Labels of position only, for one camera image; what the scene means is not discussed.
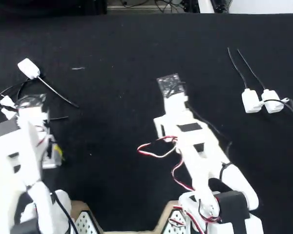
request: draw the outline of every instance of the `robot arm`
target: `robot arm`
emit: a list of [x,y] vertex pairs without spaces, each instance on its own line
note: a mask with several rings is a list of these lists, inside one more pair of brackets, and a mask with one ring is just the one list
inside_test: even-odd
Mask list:
[[[63,234],[68,230],[68,218],[52,201],[41,177],[44,158],[54,158],[48,156],[49,140],[53,136],[44,125],[42,106],[35,103],[37,100],[23,101],[15,118],[0,123],[0,234],[20,230],[24,234]],[[28,193],[33,203],[26,207],[18,225],[14,216],[23,193]],[[64,191],[56,194],[69,213],[68,195]]]
[[[178,75],[159,78],[157,81],[164,97],[166,112],[164,116],[154,119],[158,136],[177,137],[176,152],[183,158],[194,188],[193,192],[180,196],[181,206],[191,213],[203,231],[206,230],[207,223],[203,217],[213,217],[213,221],[216,220],[216,217],[219,218],[218,220],[225,220],[225,217],[221,217],[226,213],[224,203],[231,198],[228,198],[229,194],[221,194],[217,197],[208,185],[210,178],[220,179],[234,191],[240,192],[230,195],[237,195],[242,198],[241,203],[245,203],[247,210],[245,215],[246,234],[262,233],[260,219],[249,214],[250,210],[258,207],[258,197],[254,189],[221,150],[217,138],[209,127],[204,122],[195,119],[192,112],[186,108],[185,101],[188,97]],[[193,195],[196,202],[190,199],[190,196]],[[248,228],[252,226],[250,223],[258,228]],[[231,223],[230,226],[218,221],[209,225],[210,230],[214,230],[209,232],[211,234],[219,232],[233,234],[235,233],[235,225]]]

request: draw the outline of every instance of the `yellow component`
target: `yellow component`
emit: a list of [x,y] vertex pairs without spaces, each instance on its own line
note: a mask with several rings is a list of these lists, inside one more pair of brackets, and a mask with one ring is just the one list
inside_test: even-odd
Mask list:
[[62,159],[63,161],[65,161],[65,158],[63,157],[63,151],[61,150],[61,148],[59,147],[58,144],[54,144],[54,146],[53,146],[53,150],[57,151],[57,152],[59,153],[61,159]]

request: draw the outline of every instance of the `white connector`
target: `white connector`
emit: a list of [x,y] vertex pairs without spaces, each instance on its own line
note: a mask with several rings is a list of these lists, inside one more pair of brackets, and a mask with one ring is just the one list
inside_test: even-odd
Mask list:
[[245,89],[242,93],[242,101],[246,113],[256,113],[262,109],[264,102],[259,101],[255,90]]
[[[266,100],[280,100],[278,94],[275,92],[275,90],[269,90],[265,89],[262,94],[263,102],[265,103],[265,107],[267,109],[267,112],[269,114],[279,112],[283,109],[284,104],[278,101],[266,101]],[[288,102],[288,98],[284,98],[281,100],[282,102]]]
[[15,108],[15,103],[14,101],[8,96],[4,96],[1,100],[0,100],[0,104],[2,106],[9,106],[9,107],[12,107],[12,108]]
[[30,79],[40,76],[39,68],[28,58],[18,63],[19,69]]
[[17,113],[14,111],[8,111],[5,108],[1,109],[1,112],[5,115],[5,117],[10,120],[11,118],[13,118]]

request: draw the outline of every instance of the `black cloth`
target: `black cloth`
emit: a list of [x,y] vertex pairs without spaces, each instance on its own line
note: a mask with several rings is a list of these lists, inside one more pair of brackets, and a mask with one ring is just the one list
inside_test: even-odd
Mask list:
[[[233,144],[230,159],[255,188],[253,213],[267,234],[293,233],[293,115],[286,108],[246,114],[244,84],[227,46],[239,48],[264,84],[293,99],[293,15],[136,15],[37,19],[0,23],[0,91],[26,80],[28,57],[79,110],[40,82],[24,94],[47,93],[52,123],[67,164],[44,172],[50,189],[86,202],[104,230],[153,229],[169,200],[184,190],[171,178],[179,156],[139,155],[156,138],[164,113],[156,78],[179,73],[189,101]],[[258,82],[232,52],[248,85]],[[219,137],[225,149],[227,142]],[[158,151],[171,145],[156,147]],[[189,183],[182,168],[178,178]]]
[[0,0],[0,20],[106,14],[105,0]]

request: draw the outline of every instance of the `perforated metal base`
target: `perforated metal base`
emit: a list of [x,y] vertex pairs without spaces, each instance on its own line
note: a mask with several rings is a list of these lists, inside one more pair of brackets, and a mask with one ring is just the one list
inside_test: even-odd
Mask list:
[[184,224],[186,223],[185,219],[183,218],[179,210],[172,210],[166,222],[166,225],[163,228],[162,234],[186,234],[186,227],[178,224],[175,224],[174,226],[173,221],[169,222],[170,218]]
[[96,225],[91,218],[91,214],[87,211],[80,213],[75,222],[78,234],[99,234]]

